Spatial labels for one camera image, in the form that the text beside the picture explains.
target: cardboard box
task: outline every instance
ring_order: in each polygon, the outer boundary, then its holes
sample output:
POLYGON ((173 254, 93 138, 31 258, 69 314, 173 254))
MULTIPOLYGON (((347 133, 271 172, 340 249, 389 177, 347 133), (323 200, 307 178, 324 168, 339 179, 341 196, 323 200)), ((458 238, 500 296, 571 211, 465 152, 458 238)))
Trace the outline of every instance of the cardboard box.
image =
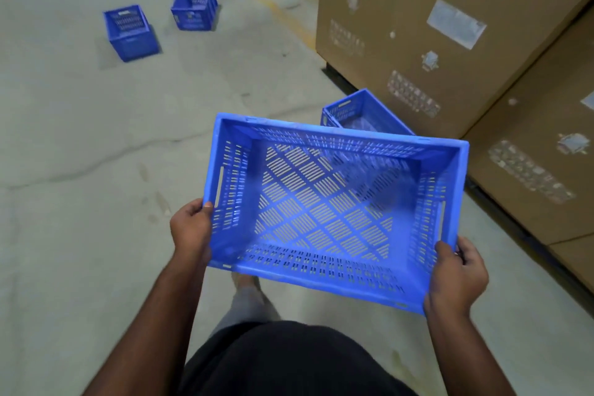
POLYGON ((594 9, 465 139, 471 178, 538 240, 594 233, 594 9))
POLYGON ((594 292, 594 235, 554 244, 549 249, 590 291, 594 292))
POLYGON ((419 135, 462 137, 588 0, 320 0, 318 53, 419 135))

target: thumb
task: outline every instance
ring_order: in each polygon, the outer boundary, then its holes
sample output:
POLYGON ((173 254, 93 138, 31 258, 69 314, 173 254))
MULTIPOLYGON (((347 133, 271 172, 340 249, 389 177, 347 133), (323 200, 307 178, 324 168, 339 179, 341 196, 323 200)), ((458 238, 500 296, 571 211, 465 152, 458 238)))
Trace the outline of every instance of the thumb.
POLYGON ((204 204, 202 206, 202 210, 201 213, 204 213, 204 215, 208 218, 211 219, 213 216, 213 203, 212 202, 207 202, 206 204, 204 204))
POLYGON ((454 251, 451 249, 450 245, 441 240, 435 244, 435 251, 437 252, 438 260, 443 260, 454 255, 454 251))

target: leg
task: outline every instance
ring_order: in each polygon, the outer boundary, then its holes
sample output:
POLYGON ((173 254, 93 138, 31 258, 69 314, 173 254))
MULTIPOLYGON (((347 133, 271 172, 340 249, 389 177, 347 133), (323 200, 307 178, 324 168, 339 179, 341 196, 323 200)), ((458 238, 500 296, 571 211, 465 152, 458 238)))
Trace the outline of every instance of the leg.
POLYGON ((242 322, 279 321, 280 315, 260 288, 257 277, 232 273, 237 292, 231 308, 210 334, 242 322))

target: concrete floor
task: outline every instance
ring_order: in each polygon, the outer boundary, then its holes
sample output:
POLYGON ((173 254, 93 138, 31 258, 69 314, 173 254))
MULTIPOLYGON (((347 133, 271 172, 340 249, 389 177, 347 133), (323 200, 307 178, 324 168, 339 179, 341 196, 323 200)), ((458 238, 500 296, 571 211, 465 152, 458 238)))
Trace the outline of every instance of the concrete floor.
MULTIPOLYGON (((315 124, 342 96, 307 46, 316 0, 219 1, 216 32, 188 33, 172 0, 0 0, 0 394, 82 391, 171 254, 170 212, 202 194, 217 112, 315 124), (123 64, 101 11, 130 3, 163 53, 123 64)), ((460 229, 491 272, 474 319, 517 392, 591 394, 593 319, 468 197, 460 229)), ((444 393, 423 318, 263 287, 286 319, 336 328, 420 394, 444 393)), ((190 353, 232 294, 210 269, 190 353)))

